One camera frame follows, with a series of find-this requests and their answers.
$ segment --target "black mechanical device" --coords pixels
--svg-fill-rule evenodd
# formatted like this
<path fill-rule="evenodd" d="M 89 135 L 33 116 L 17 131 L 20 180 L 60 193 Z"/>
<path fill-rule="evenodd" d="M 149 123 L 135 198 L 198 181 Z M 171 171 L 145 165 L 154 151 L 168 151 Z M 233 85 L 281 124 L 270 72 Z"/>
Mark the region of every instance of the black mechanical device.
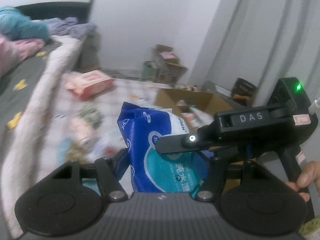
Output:
<path fill-rule="evenodd" d="M 31 239 L 234 239 L 298 240 L 311 219 L 312 203 L 249 159 L 276 151 L 289 180 L 301 168 L 300 144 L 318 124 L 296 78 L 280 79 L 267 106 L 215 114 L 197 133 L 161 137 L 159 154 L 194 151 L 208 164 L 208 177 L 193 199 L 188 193 L 134 193 L 128 199 L 113 174 L 114 163 L 68 162 L 23 194 L 16 218 Z M 216 157 L 200 150 L 220 146 Z M 231 164 L 243 160 L 243 165 Z M 82 185 L 97 180 L 100 194 Z M 227 179 L 241 184 L 222 193 Z"/>

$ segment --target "metal bolt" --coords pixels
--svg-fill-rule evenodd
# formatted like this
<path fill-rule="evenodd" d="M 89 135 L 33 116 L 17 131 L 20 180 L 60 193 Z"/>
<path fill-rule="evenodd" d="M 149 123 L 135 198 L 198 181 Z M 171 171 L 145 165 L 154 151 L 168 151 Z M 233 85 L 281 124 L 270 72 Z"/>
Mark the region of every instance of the metal bolt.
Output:
<path fill-rule="evenodd" d="M 194 142 L 196 140 L 196 137 L 194 135 L 190 135 L 189 140 Z"/>
<path fill-rule="evenodd" d="M 115 191 L 112 191 L 109 196 L 114 199 L 114 200 L 118 200 L 118 199 L 121 199 L 125 196 L 124 192 L 120 191 L 120 190 L 115 190 Z"/>
<path fill-rule="evenodd" d="M 203 200 L 211 199 L 213 197 L 213 193 L 208 190 L 199 191 L 197 196 Z"/>

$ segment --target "human hand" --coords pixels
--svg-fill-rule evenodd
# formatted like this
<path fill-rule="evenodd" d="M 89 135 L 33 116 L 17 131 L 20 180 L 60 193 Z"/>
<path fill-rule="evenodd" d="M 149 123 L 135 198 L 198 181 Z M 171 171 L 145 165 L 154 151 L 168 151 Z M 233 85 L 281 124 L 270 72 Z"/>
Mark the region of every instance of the human hand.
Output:
<path fill-rule="evenodd" d="M 297 183 L 286 182 L 286 184 L 294 191 L 298 192 L 300 188 L 308 187 L 313 181 L 316 184 L 316 188 L 320 196 L 320 162 L 308 162 L 303 167 L 302 172 L 297 180 Z M 306 202 L 310 199 L 310 195 L 308 193 L 299 194 Z"/>

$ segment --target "dark headboard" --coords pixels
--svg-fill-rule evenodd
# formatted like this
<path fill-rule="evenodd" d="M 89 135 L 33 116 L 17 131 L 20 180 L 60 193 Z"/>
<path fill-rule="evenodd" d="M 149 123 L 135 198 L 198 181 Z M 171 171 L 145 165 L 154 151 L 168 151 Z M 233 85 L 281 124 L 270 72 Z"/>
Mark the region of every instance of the dark headboard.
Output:
<path fill-rule="evenodd" d="M 82 24 L 89 21 L 93 2 L 94 0 L 89 0 L 89 2 L 43 2 L 20 5 L 16 8 L 32 20 L 77 17 L 78 23 Z"/>

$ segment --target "red and white box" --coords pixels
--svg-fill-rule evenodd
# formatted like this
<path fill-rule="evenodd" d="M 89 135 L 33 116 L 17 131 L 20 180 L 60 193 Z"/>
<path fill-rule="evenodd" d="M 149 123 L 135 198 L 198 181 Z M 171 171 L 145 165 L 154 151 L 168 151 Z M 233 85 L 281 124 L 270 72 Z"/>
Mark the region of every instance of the red and white box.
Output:
<path fill-rule="evenodd" d="M 111 89 L 113 81 L 112 77 L 100 70 L 94 70 L 70 77 L 66 83 L 66 88 L 82 100 L 87 100 L 104 90 Z"/>

